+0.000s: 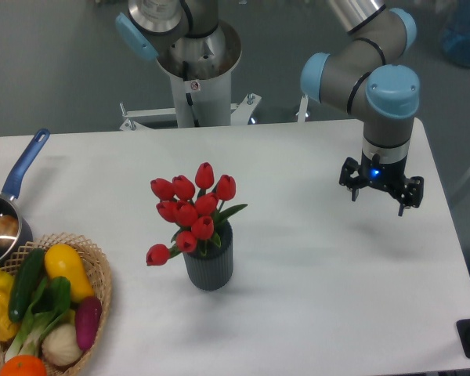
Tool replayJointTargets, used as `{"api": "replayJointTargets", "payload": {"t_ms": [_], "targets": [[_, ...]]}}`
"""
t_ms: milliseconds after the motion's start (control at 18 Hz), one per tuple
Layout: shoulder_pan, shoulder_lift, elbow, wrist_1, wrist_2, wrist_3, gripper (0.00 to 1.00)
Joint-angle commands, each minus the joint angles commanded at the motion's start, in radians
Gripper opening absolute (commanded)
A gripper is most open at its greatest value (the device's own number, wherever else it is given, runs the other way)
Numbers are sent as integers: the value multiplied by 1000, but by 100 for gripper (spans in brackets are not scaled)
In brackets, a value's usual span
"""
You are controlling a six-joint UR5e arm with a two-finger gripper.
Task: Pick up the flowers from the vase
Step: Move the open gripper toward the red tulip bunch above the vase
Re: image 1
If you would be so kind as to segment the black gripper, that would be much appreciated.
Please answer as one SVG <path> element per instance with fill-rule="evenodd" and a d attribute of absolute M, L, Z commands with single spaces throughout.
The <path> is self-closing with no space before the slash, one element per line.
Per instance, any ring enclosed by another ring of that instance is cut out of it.
<path fill-rule="evenodd" d="M 422 176 L 406 178 L 407 154 L 401 158 L 397 157 L 394 162 L 381 159 L 380 154 L 374 154 L 372 157 L 362 154 L 358 163 L 353 158 L 347 157 L 340 172 L 339 184 L 350 191 L 352 201 L 356 201 L 360 190 L 364 187 L 399 197 L 399 217 L 403 216 L 405 209 L 419 208 L 424 195 L 424 178 Z"/>

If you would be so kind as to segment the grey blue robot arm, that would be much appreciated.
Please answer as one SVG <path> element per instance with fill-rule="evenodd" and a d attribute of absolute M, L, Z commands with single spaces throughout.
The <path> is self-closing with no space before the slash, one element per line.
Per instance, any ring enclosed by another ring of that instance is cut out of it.
<path fill-rule="evenodd" d="M 311 56 L 300 87 L 307 99 L 363 123 L 362 157 L 346 159 L 339 182 L 352 194 L 364 187 L 388 193 L 401 209 L 416 208 L 420 176 L 405 176 L 420 81 L 396 60 L 413 44 L 412 16 L 382 1 L 333 1 L 350 44 L 339 54 Z M 117 31 L 140 58 L 169 76 L 181 128 L 233 125 L 231 74 L 241 56 L 237 32 L 219 18 L 215 1 L 130 1 Z"/>

